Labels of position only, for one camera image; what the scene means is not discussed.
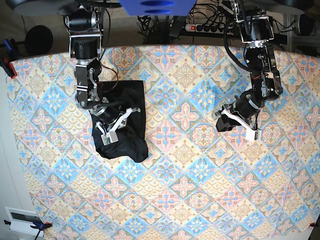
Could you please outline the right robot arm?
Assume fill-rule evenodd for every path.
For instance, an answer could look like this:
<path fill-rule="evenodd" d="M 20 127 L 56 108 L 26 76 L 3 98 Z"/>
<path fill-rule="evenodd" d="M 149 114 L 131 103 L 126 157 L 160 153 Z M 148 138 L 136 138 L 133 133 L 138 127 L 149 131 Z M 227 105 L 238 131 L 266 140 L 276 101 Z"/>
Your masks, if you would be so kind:
<path fill-rule="evenodd" d="M 103 15 L 108 4 L 79 1 L 74 12 L 64 16 L 69 33 L 69 53 L 76 59 L 74 75 L 77 81 L 75 101 L 77 106 L 96 118 L 96 127 L 106 131 L 122 129 L 127 125 L 126 110 L 120 98 L 120 81 L 103 82 L 99 79 L 105 49 L 103 43 Z"/>

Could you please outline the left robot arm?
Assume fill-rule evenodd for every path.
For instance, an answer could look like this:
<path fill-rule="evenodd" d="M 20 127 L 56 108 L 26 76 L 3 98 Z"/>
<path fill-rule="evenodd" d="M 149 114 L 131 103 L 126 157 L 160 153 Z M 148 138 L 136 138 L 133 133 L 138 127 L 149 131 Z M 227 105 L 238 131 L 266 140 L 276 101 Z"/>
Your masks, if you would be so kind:
<path fill-rule="evenodd" d="M 218 132 L 227 132 L 234 127 L 243 126 L 257 131 L 257 121 L 250 126 L 252 118 L 258 118 L 265 102 L 275 101 L 283 94 L 274 49 L 268 43 L 274 39 L 274 33 L 265 10 L 257 7 L 247 9 L 242 0 L 232 0 L 230 6 L 233 16 L 224 25 L 224 48 L 238 67 L 249 72 L 251 89 L 236 96 L 232 103 L 224 104 L 216 112 L 216 129 Z M 241 41 L 246 44 L 243 53 L 245 64 L 229 48 L 228 33 L 231 24 L 238 27 Z"/>

